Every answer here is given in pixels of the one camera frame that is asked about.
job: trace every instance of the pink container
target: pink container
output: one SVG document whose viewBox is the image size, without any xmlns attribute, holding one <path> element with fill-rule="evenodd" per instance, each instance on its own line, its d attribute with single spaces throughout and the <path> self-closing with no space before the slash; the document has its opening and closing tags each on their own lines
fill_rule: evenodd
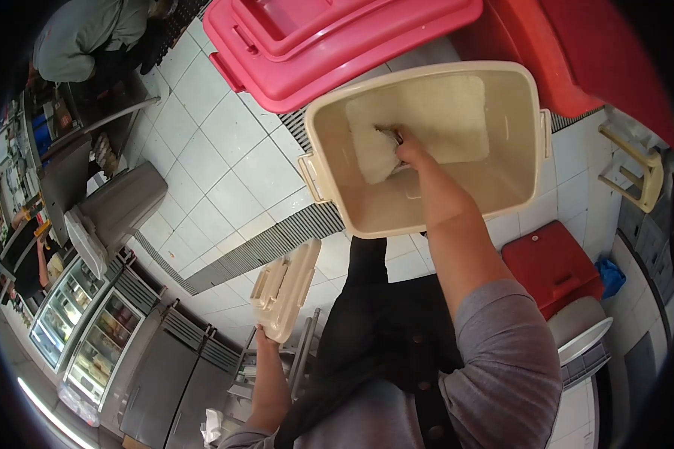
<svg viewBox="0 0 674 449">
<path fill-rule="evenodd" d="M 213 0 L 203 27 L 232 90 L 284 113 L 480 13 L 482 0 Z"/>
</svg>

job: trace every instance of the blue plastic bag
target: blue plastic bag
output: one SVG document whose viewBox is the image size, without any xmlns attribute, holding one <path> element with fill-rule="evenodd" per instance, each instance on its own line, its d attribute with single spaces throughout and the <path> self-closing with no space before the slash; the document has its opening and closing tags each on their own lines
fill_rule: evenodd
<svg viewBox="0 0 674 449">
<path fill-rule="evenodd" d="M 619 270 L 619 266 L 614 265 L 609 259 L 600 259 L 594 266 L 599 272 L 602 284 L 604 284 L 602 300 L 617 294 L 622 285 L 627 282 L 627 277 Z"/>
</svg>

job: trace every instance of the worker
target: worker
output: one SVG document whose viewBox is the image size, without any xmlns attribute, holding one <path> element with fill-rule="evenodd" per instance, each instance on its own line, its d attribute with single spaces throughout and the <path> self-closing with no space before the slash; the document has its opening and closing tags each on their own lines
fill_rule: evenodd
<svg viewBox="0 0 674 449">
<path fill-rule="evenodd" d="M 388 284 L 386 238 L 353 237 L 304 394 L 292 403 L 278 345 L 258 327 L 252 415 L 220 449 L 547 445 L 562 381 L 546 321 L 472 197 L 397 131 L 436 276 Z"/>
<path fill-rule="evenodd" d="M 42 79 L 76 83 L 83 101 L 104 96 L 142 64 L 147 74 L 157 61 L 159 21 L 152 10 L 174 0 L 70 0 L 50 17 L 34 44 L 28 85 Z"/>
<path fill-rule="evenodd" d="M 17 232 L 20 223 L 25 220 L 26 214 L 25 211 L 18 211 L 15 214 L 8 228 L 6 241 L 9 241 L 13 234 Z M 27 221 L 26 226 L 20 231 L 6 255 L 6 260 L 11 265 L 17 264 L 25 248 L 32 243 L 33 238 L 35 238 L 34 232 L 38 227 L 36 217 Z M 15 292 L 23 298 L 33 297 L 41 290 L 46 290 L 50 283 L 47 262 L 59 249 L 60 247 L 51 238 L 41 235 L 14 271 L 15 282 L 10 282 L 9 290 L 15 289 Z M 0 278 L 1 284 L 7 282 L 4 275 L 1 275 Z"/>
</svg>

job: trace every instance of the gray t-shirt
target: gray t-shirt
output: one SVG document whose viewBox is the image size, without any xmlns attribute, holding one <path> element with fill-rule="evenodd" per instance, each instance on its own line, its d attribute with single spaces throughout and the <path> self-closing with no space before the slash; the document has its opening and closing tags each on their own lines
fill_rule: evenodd
<svg viewBox="0 0 674 449">
<path fill-rule="evenodd" d="M 463 448 L 544 448 L 562 383 L 556 345 L 534 300 L 513 280 L 462 301 L 454 320 L 464 368 L 439 387 Z M 243 426 L 220 449 L 272 449 L 274 435 Z M 423 448 L 415 401 L 375 380 L 295 441 L 295 449 Z"/>
<path fill-rule="evenodd" d="M 90 77 L 90 53 L 131 48 L 144 34 L 150 0 L 70 0 L 47 21 L 35 41 L 32 65 L 48 81 L 79 83 Z"/>
</svg>

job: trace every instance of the display refrigerator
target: display refrigerator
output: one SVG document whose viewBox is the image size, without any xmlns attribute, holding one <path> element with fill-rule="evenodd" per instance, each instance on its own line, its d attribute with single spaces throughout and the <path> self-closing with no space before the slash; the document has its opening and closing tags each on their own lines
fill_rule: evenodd
<svg viewBox="0 0 674 449">
<path fill-rule="evenodd" d="M 117 287 L 113 287 L 95 311 L 72 353 L 63 381 L 78 390 L 98 410 L 110 390 L 132 336 L 145 315 Z"/>
<path fill-rule="evenodd" d="M 80 257 L 67 265 L 37 310 L 29 330 L 30 340 L 55 372 L 70 358 L 81 329 L 108 287 Z"/>
</svg>

